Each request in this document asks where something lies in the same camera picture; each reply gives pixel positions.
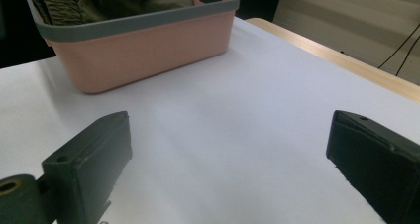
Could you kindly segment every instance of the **wall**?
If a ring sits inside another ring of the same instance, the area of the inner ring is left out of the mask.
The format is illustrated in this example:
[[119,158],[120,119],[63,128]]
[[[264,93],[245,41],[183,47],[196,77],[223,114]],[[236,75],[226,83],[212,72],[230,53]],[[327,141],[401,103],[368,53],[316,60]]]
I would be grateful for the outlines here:
[[[274,22],[372,66],[396,74],[420,36],[420,0],[280,0]],[[398,76],[420,84],[420,42]]]

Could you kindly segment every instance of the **wire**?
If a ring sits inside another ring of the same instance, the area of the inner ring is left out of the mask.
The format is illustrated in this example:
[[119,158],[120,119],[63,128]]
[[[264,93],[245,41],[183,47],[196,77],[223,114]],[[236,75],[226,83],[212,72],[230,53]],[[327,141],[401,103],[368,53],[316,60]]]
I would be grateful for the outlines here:
[[387,58],[386,59],[386,61],[385,62],[383,62],[378,68],[382,68],[401,48],[402,48],[402,46],[404,46],[404,44],[411,38],[411,36],[413,36],[413,34],[417,31],[417,29],[419,29],[420,28],[420,24],[419,25],[417,25],[417,27],[416,27],[416,29],[414,29],[414,31],[410,34],[410,36],[408,36],[406,39],[405,39],[405,41],[399,46],[399,48],[397,49],[397,50],[395,50],[395,52],[389,57],[389,58]]
[[409,50],[409,51],[408,51],[408,53],[407,53],[407,56],[405,57],[405,59],[404,59],[404,61],[402,62],[401,66],[399,67],[398,72],[395,74],[395,76],[398,76],[399,72],[401,71],[401,68],[403,68],[403,67],[404,67],[404,64],[405,64],[405,62],[407,61],[408,56],[410,56],[411,51],[413,50],[414,46],[416,46],[416,44],[417,44],[417,42],[419,41],[419,39],[420,39],[420,35],[417,37],[416,41],[415,41],[415,42],[413,43],[413,45],[411,46],[410,50]]

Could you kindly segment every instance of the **light wood trim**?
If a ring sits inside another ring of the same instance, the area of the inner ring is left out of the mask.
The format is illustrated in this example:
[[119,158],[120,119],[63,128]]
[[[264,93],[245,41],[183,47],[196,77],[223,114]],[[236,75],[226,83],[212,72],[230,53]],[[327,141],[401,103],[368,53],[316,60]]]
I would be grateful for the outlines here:
[[264,19],[252,18],[247,22],[258,26],[286,41],[296,45],[297,47],[323,58],[333,64],[336,64],[360,77],[372,81],[384,88],[391,90],[401,96],[409,98],[420,103],[420,86],[408,82],[404,79],[396,77],[385,71],[377,69],[352,57],[343,55],[337,51],[320,45],[314,41],[304,38],[289,30],[279,27]]

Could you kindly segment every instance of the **table surface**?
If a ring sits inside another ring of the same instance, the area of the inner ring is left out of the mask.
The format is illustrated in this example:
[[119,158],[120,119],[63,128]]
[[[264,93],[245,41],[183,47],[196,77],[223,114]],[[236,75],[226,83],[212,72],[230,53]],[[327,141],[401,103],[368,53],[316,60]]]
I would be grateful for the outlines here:
[[325,155],[332,115],[370,117],[420,144],[420,105],[235,19],[228,51],[97,95],[57,58],[0,70],[0,177],[97,118],[130,115],[134,157],[113,223],[383,223]]

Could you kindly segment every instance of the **plastic bin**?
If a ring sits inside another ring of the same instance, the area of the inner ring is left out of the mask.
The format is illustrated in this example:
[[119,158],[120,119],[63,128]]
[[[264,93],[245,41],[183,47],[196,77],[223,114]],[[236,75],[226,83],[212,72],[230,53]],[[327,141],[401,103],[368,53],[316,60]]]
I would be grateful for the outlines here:
[[225,52],[239,0],[98,23],[54,26],[42,22],[27,0],[41,36],[74,84],[98,93]]

